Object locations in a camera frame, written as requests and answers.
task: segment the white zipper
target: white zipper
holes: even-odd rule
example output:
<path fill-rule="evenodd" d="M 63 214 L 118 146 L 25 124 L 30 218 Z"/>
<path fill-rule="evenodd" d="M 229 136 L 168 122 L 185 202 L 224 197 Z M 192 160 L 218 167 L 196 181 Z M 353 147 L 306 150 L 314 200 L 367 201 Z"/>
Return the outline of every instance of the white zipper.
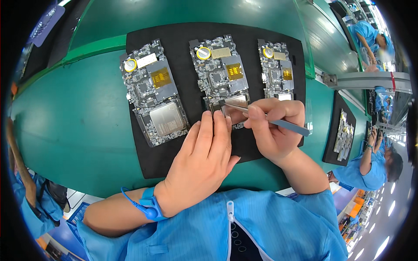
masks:
<path fill-rule="evenodd" d="M 250 237 L 251 241 L 255 244 L 255 246 L 258 248 L 259 252 L 262 253 L 264 255 L 264 257 L 267 258 L 267 260 L 269 261 L 274 261 L 271 257 L 269 257 L 264 250 L 257 244 L 257 242 L 255 241 L 255 239 L 252 237 L 252 235 L 248 232 L 248 230 L 240 223 L 237 221 L 237 219 L 234 216 L 234 202 L 233 201 L 228 201 L 227 202 L 227 213 L 228 213 L 228 258 L 227 261 L 230 260 L 231 258 L 231 223 L 235 222 L 238 226 L 240 226 L 240 228 Z"/>

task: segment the person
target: person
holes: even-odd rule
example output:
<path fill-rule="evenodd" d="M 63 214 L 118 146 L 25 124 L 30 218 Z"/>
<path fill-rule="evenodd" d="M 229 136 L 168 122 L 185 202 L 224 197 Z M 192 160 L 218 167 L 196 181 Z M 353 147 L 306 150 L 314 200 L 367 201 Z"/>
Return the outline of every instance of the person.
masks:
<path fill-rule="evenodd" d="M 231 156 L 231 118 L 205 111 L 165 180 L 86 209 L 77 227 L 90 261 L 346 260 L 325 173 L 298 149 L 301 135 L 268 122 L 284 118 L 303 126 L 303 104 L 270 98 L 248 110 L 245 128 L 298 197 L 244 189 L 215 193 L 240 157 Z M 161 215 L 147 219 L 152 211 L 139 210 L 144 204 Z"/>
<path fill-rule="evenodd" d="M 395 50 L 389 37 L 384 34 L 379 34 L 368 22 L 364 20 L 359 21 L 349 26 L 348 29 L 357 45 L 367 49 L 367 54 L 370 56 L 372 64 L 377 64 L 374 52 L 378 48 L 383 49 L 389 56 L 394 56 Z"/>
<path fill-rule="evenodd" d="M 402 157 L 382 142 L 380 132 L 373 127 L 364 153 L 349 161 L 347 166 L 330 172 L 330 182 L 342 182 L 366 191 L 379 189 L 386 181 L 396 182 L 403 168 Z"/>
<path fill-rule="evenodd" d="M 67 188 L 28 172 L 13 135 L 11 118 L 8 118 L 6 137 L 13 193 L 31 235 L 39 238 L 59 226 L 64 211 L 69 212 Z"/>

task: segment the green workbench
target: green workbench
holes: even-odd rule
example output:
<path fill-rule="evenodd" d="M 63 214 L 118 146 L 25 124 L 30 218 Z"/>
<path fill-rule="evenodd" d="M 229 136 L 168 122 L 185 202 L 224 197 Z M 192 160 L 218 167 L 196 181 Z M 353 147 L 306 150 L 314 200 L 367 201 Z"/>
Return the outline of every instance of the green workbench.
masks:
<path fill-rule="evenodd" d="M 126 33 L 130 31 L 196 21 L 256 26 L 301 40 L 306 98 L 311 101 L 313 115 L 313 134 L 305 138 L 301 148 L 324 171 L 337 167 L 321 161 L 330 126 L 333 90 L 309 79 L 313 78 L 317 60 L 321 70 L 329 73 L 333 73 L 331 70 L 348 72 L 356 66 L 347 40 L 336 29 L 339 25 L 332 23 L 335 18 L 326 18 L 323 12 L 311 9 L 313 6 L 305 5 L 302 0 L 219 1 L 208 5 L 210 9 L 203 14 L 192 1 L 182 4 L 153 1 L 153 7 L 159 8 L 145 11 L 151 9 L 150 4 L 148 1 L 91 1 L 73 35 L 67 57 L 35 75 L 15 99 L 12 109 L 15 135 L 29 168 L 56 183 L 98 197 L 117 193 L 121 186 L 140 188 L 162 180 L 142 177 L 119 56 L 125 52 Z M 319 21 L 320 15 L 324 18 L 322 22 L 313 23 Z M 327 30 L 315 31 L 321 24 Z M 325 35 L 333 43 L 313 44 L 313 37 Z M 338 46 L 332 50 L 337 57 L 324 56 L 329 46 Z M 344 67 L 341 63 L 352 66 Z M 350 154 L 354 158 L 364 139 L 367 117 L 346 102 L 357 119 Z M 237 164 L 221 189 L 277 191 L 288 187 L 283 172 L 263 158 Z"/>

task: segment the zipper pull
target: zipper pull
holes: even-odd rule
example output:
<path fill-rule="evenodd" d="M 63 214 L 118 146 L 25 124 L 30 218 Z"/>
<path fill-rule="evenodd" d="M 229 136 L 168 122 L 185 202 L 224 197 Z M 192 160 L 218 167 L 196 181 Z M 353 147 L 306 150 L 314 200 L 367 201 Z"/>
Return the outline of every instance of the zipper pull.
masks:
<path fill-rule="evenodd" d="M 227 202 L 227 211 L 228 211 L 228 220 L 230 222 L 234 222 L 234 202 L 231 200 Z"/>

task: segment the blue wrist strap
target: blue wrist strap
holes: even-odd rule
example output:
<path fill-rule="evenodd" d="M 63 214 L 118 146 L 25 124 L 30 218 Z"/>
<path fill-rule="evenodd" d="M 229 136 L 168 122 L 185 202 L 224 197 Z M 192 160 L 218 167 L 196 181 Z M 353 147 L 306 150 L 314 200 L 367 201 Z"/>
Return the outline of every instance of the blue wrist strap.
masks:
<path fill-rule="evenodd" d="M 145 214 L 145 217 L 149 220 L 153 221 L 161 221 L 167 219 L 163 216 L 160 206 L 158 205 L 157 199 L 154 196 L 154 188 L 147 188 L 142 193 L 142 198 L 139 200 L 139 203 L 131 200 L 126 194 L 125 191 L 129 191 L 129 189 L 125 187 L 121 187 L 120 190 L 122 194 L 134 205 L 137 209 L 139 209 L 142 213 Z"/>

